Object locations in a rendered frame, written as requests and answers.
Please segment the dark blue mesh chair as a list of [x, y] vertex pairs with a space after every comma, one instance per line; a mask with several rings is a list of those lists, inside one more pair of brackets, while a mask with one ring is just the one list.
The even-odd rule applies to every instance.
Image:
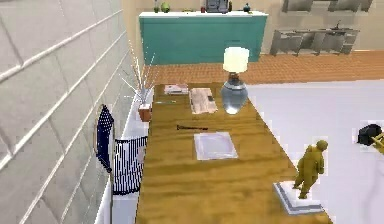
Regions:
[[96, 158], [114, 178], [114, 195], [139, 192], [148, 137], [113, 139], [114, 134], [114, 118], [108, 107], [101, 104], [97, 109], [93, 134]]

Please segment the black round object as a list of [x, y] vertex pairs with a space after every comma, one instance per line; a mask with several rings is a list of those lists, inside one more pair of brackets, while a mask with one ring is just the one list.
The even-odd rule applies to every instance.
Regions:
[[382, 133], [382, 129], [377, 124], [369, 124], [361, 128], [358, 132], [358, 143], [366, 146], [370, 146], [373, 144], [373, 137], [378, 136]]

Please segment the long wooden table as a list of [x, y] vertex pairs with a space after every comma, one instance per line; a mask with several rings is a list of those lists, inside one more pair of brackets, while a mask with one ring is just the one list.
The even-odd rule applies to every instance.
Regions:
[[[155, 104], [156, 101], [176, 101]], [[228, 132], [236, 159], [198, 161], [194, 135]], [[228, 115], [191, 113], [189, 97], [154, 90], [136, 224], [333, 224], [326, 213], [289, 215], [273, 189], [296, 169], [251, 102]]]

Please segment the white paper sheet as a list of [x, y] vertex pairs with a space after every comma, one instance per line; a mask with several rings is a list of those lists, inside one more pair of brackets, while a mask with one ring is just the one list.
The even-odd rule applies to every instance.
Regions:
[[199, 133], [194, 135], [198, 160], [236, 159], [237, 151], [228, 132]]

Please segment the grey coffee machine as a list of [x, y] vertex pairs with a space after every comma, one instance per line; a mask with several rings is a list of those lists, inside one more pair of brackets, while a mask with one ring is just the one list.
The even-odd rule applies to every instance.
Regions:
[[206, 11], [208, 13], [227, 13], [228, 0], [206, 0]]

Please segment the teal counter white top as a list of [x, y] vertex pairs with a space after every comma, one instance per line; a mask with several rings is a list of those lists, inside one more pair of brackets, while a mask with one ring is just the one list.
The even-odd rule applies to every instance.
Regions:
[[139, 15], [147, 65], [220, 63], [228, 47], [259, 59], [267, 15], [260, 11], [143, 12]]

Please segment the grey wall cupboard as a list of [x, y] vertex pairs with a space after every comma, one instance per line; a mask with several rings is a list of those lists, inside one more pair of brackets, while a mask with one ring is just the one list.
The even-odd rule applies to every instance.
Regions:
[[282, 12], [310, 12], [313, 4], [322, 4], [329, 12], [368, 12], [373, 0], [283, 0]]

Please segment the black pen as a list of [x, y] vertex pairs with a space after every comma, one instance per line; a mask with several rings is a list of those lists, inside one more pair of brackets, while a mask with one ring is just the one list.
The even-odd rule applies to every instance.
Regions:
[[189, 126], [182, 126], [182, 125], [176, 125], [177, 130], [208, 130], [206, 127], [189, 127]]

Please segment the grey kitchen cupboard unit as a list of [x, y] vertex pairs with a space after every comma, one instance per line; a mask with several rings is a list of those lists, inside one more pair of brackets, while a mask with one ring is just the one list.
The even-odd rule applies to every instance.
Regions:
[[351, 53], [359, 30], [341, 28], [340, 21], [331, 28], [275, 30], [269, 54], [276, 56], [279, 52], [292, 53], [298, 56], [300, 52], [345, 54]]

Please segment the folded newspaper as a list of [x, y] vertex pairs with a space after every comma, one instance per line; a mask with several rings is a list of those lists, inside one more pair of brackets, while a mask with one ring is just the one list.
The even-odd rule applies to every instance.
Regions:
[[193, 114], [215, 113], [218, 110], [210, 88], [192, 88], [189, 98]]

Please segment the white twig plant brown pot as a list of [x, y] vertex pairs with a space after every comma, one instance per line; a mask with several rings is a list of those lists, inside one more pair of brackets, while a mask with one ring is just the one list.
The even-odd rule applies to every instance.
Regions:
[[132, 99], [138, 102], [138, 114], [142, 122], [149, 122], [152, 117], [152, 106], [149, 102], [149, 94], [155, 87], [155, 81], [158, 76], [152, 70], [152, 63], [156, 54], [153, 54], [148, 67], [140, 67], [139, 58], [135, 55], [131, 41], [129, 43], [129, 56], [131, 57], [131, 70], [129, 72], [122, 70], [121, 80], [133, 91]]

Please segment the small white book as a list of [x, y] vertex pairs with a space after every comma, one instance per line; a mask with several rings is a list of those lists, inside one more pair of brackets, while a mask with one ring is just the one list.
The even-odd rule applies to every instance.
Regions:
[[168, 95], [183, 95], [189, 92], [187, 84], [172, 84], [164, 86], [164, 93]]

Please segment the yellow figurine on white base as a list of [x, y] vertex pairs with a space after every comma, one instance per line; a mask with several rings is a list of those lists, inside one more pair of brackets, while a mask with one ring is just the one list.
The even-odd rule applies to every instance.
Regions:
[[310, 190], [319, 175], [324, 173], [323, 153], [327, 148], [328, 142], [326, 140], [319, 140], [315, 145], [309, 145], [298, 161], [298, 173], [295, 180], [273, 184], [273, 188], [289, 215], [323, 212], [321, 203], [311, 197]]

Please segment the blue table lamp white shade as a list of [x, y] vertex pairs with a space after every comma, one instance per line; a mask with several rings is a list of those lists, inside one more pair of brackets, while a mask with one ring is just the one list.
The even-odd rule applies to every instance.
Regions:
[[248, 91], [239, 74], [247, 70], [249, 50], [243, 47], [228, 47], [224, 51], [223, 69], [228, 80], [221, 89], [222, 105], [226, 113], [237, 114], [248, 99]]

